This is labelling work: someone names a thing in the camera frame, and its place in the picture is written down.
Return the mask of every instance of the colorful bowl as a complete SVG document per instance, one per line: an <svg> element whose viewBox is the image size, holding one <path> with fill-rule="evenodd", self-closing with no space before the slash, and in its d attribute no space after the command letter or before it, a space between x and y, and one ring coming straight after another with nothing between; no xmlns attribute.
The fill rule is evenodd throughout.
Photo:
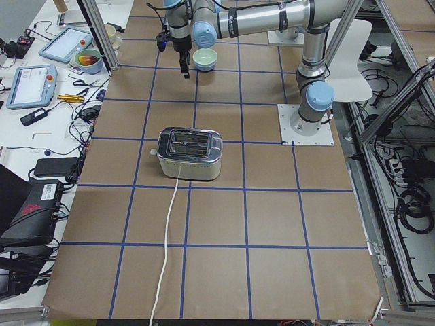
<svg viewBox="0 0 435 326"><path fill-rule="evenodd" d="M82 62L80 62L79 57L85 56L85 57L95 57L97 58L97 61L92 63L91 65L83 65ZM94 49L85 49L81 50L74 55L74 61L75 66L79 67L80 70L82 70L85 73L88 73L90 75L94 75L95 73L99 73L101 69L103 68L103 59L101 58L100 52Z"/></svg>

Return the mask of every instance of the toaster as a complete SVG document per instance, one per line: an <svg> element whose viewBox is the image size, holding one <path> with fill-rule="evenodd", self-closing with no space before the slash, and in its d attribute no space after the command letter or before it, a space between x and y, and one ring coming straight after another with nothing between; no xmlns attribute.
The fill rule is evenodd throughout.
<svg viewBox="0 0 435 326"><path fill-rule="evenodd" d="M220 173L222 138L212 130L168 127L158 137L157 156L168 177L213 180Z"/></svg>

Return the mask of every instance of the workbench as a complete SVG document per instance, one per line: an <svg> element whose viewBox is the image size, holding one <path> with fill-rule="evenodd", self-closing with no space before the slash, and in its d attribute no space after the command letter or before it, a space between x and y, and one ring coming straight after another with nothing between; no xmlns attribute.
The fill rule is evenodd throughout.
<svg viewBox="0 0 435 326"><path fill-rule="evenodd" d="M243 6L246 1L224 1ZM167 126L224 140L222 171L184 181L157 319L371 319L379 290L334 122L335 146L282 145L302 50L266 33L223 39L214 71L159 53L134 2L43 303L51 319L148 319L175 180L150 155Z"/></svg>

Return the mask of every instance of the metal mounting plate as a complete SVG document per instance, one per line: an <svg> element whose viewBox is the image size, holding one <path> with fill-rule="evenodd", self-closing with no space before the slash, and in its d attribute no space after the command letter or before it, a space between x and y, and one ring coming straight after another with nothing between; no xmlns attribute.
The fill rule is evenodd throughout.
<svg viewBox="0 0 435 326"><path fill-rule="evenodd" d="M286 39L276 34L276 31L267 32L267 38L270 46L294 46L295 48L302 48L304 46L305 35L299 33L295 39Z"/></svg>
<svg viewBox="0 0 435 326"><path fill-rule="evenodd" d="M311 146L334 146L331 127L329 124L322 124L317 134L313 136L303 136L298 134L290 126L290 117L295 111L299 110L299 104L278 104L279 127L281 129L281 141L283 145L311 145Z"/></svg>

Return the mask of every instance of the red logo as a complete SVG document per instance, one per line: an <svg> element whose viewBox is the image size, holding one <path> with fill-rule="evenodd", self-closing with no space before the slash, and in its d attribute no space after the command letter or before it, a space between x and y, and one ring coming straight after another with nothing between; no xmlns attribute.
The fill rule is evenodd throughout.
<svg viewBox="0 0 435 326"><path fill-rule="evenodd" d="M42 207L40 207L39 205L35 205L35 204L29 204L22 210L21 215L30 214L30 213L36 211L37 209L42 209Z"/></svg>

